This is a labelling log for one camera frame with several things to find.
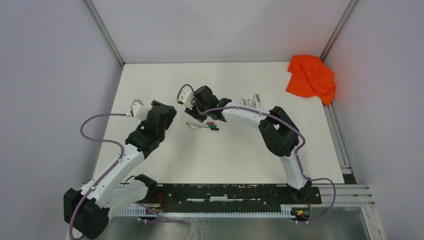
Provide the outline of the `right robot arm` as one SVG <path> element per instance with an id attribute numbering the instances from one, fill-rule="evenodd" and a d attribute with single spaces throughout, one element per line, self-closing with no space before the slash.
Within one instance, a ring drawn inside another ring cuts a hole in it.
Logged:
<path id="1" fill-rule="evenodd" d="M 204 85 L 197 90 L 181 87 L 176 101 L 185 107 L 184 111 L 199 122 L 207 118 L 224 123 L 234 123 L 258 130 L 267 149 L 279 157 L 287 177 L 289 199 L 302 204 L 309 198 L 305 187 L 307 178 L 298 161 L 298 148 L 305 143 L 297 126 L 279 106 L 260 110 L 234 103 L 229 98 L 218 99 L 212 90 Z"/>

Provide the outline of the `purple capped horizontal marker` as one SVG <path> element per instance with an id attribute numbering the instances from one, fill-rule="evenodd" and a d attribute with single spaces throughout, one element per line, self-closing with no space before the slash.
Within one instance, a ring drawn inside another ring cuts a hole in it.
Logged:
<path id="1" fill-rule="evenodd" d="M 186 122 L 186 125 L 210 126 L 210 125 L 216 125 L 216 124 L 214 122 Z"/>

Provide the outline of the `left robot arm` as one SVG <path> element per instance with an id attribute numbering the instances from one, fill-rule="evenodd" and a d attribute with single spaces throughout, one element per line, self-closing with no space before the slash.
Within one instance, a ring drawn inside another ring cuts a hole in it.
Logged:
<path id="1" fill-rule="evenodd" d="M 74 231 L 77 230 L 81 234 L 80 240 L 93 240 L 121 210 L 139 200 L 145 204 L 156 200 L 157 190 L 141 180 L 126 187 L 119 185 L 165 140 L 166 131 L 176 115 L 174 106 L 156 100 L 144 105 L 140 100 L 134 100 L 124 116 L 140 123 L 125 141 L 97 140 L 118 145 L 119 152 L 93 179 L 79 189 L 68 189 L 63 195 L 63 217 L 69 225 L 69 239 L 76 239 Z"/>

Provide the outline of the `yellow capped marker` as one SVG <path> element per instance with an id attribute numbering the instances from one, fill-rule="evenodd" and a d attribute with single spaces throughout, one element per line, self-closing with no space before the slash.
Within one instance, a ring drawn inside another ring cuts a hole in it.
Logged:
<path id="1" fill-rule="evenodd" d="M 259 104 L 259 102 L 258 102 L 258 99 L 257 99 L 257 96 L 256 96 L 256 94 L 255 94 L 255 93 L 253 94 L 252 102 L 254 102 L 254 105 L 255 105 L 255 108 L 256 108 L 256 109 L 260 109 L 260 104 Z"/>

